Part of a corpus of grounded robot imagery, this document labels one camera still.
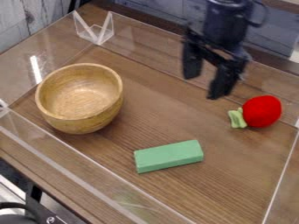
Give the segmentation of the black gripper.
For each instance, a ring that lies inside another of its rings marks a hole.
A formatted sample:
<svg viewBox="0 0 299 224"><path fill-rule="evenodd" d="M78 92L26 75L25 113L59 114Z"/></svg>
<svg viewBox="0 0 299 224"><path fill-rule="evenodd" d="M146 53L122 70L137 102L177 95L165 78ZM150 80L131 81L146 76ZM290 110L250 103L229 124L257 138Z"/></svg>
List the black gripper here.
<svg viewBox="0 0 299 224"><path fill-rule="evenodd" d="M230 95L245 72L250 55L241 45L230 49L217 45L189 27L182 40L182 70L186 80L201 76L205 60L218 68L207 95L209 99L218 100Z"/></svg>

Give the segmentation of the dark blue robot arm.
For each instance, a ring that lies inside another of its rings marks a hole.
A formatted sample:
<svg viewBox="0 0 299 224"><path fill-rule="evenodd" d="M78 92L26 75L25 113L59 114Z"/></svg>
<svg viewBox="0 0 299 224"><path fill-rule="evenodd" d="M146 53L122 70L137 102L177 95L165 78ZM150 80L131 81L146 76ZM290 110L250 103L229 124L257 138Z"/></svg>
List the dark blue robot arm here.
<svg viewBox="0 0 299 224"><path fill-rule="evenodd" d="M202 75L207 60L217 68L207 98L230 95L242 79L251 55L243 48L249 27L265 25L269 8L259 0L206 0L206 17L201 27L186 25L182 40L182 73L186 80Z"/></svg>

